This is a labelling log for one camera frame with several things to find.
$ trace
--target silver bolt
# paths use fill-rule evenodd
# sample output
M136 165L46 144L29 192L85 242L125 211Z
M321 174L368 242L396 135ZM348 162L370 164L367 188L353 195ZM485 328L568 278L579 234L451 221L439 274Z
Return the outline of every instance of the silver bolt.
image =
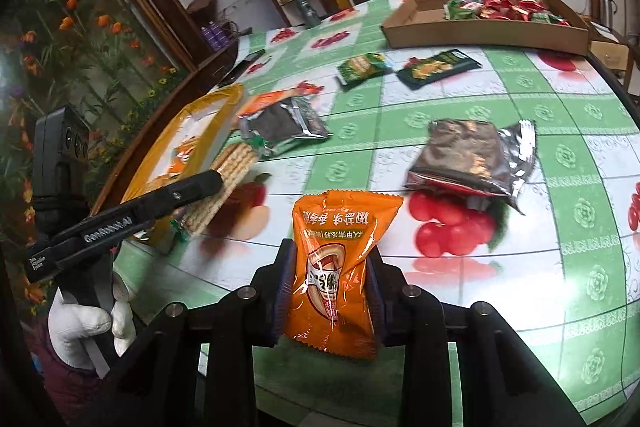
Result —
M256 293L257 292L253 286L242 286L241 288L238 288L238 297L243 300L252 299L255 297Z
M494 311L494 307L491 306L488 302L478 301L474 304L474 309L481 315L487 316L489 313Z
M178 315L182 314L183 311L184 306L180 304L180 302L172 302L164 309L164 313L166 313L170 317L177 317Z
M404 293L407 297L417 297L422 293L422 290L418 288L415 284L406 284L402 287L402 293Z

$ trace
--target gloved hand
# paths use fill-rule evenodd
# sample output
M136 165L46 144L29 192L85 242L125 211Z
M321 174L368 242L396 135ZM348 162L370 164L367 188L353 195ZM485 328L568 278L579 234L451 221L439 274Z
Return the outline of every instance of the gloved hand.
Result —
M94 363L79 339L104 333L111 328L118 356L127 350L136 338L133 313L129 306L132 294L121 277L113 272L113 298L111 314L101 308L65 304L60 289L49 310L49 337L57 356L71 367L94 369Z

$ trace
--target brown snack bag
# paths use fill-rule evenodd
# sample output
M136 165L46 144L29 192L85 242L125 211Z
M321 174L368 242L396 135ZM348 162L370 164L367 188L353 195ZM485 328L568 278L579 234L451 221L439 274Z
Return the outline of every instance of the brown snack bag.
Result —
M364 261L400 206L400 196L359 190L328 190L296 202L287 336L336 355L375 357Z

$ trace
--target dark green packet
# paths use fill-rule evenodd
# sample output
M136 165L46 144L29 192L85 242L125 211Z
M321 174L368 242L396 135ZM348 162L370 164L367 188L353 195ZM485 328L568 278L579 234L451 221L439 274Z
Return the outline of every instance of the dark green packet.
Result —
M411 89L419 89L436 80L481 67L480 62L460 50L448 50L433 57L422 58L397 71L396 75Z

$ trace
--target floral mural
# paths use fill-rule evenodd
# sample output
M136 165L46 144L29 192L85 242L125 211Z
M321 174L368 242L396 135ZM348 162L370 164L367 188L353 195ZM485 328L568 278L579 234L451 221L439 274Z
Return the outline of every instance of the floral mural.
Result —
M184 78L125 0L10 0L0 14L0 242L23 320L46 309L50 285L20 260L35 241L31 165L36 120L71 103L90 129L89 203Z

